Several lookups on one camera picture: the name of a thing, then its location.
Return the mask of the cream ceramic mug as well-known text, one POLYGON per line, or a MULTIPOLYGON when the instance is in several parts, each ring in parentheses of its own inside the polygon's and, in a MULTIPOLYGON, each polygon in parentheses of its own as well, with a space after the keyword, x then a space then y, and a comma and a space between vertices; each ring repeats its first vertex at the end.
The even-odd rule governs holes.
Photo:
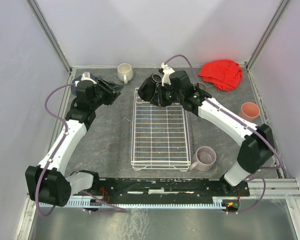
POLYGON ((120 64, 117 67, 117 76, 120 81, 122 81, 124 84, 127 84, 134 76, 131 65, 127 63, 120 64))

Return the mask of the black mug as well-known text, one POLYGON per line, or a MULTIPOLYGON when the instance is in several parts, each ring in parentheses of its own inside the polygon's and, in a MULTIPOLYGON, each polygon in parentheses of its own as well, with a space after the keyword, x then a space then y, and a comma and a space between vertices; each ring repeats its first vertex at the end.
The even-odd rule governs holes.
POLYGON ((145 101, 150 102, 156 93, 157 84, 162 82, 162 77, 158 74, 151 74, 147 77, 139 87, 137 93, 139 97, 145 101))

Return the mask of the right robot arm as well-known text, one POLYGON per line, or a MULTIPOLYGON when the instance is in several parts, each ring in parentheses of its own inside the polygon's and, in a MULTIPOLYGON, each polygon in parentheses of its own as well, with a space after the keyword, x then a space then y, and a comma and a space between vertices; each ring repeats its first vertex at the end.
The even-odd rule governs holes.
POLYGON ((140 98, 158 107, 180 104, 184 110, 205 119, 229 135, 239 146, 236 163, 223 175, 235 187, 261 169, 274 155, 272 129, 255 125, 223 107, 199 84, 192 84, 188 74, 179 70, 165 74, 169 83, 158 74, 148 77, 138 90, 140 98))

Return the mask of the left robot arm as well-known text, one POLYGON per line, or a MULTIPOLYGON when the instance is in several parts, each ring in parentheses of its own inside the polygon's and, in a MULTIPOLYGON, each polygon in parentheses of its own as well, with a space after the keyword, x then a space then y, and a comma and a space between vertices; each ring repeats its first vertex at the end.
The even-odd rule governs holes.
POLYGON ((38 165, 25 171, 28 193, 36 205, 63 207, 72 195, 100 185, 96 172, 81 170, 65 176, 65 171, 75 148, 96 118, 96 110, 102 105, 112 105, 124 87, 89 73, 76 78, 69 87, 75 90, 75 98, 65 118, 60 118, 63 127, 59 136, 38 165))

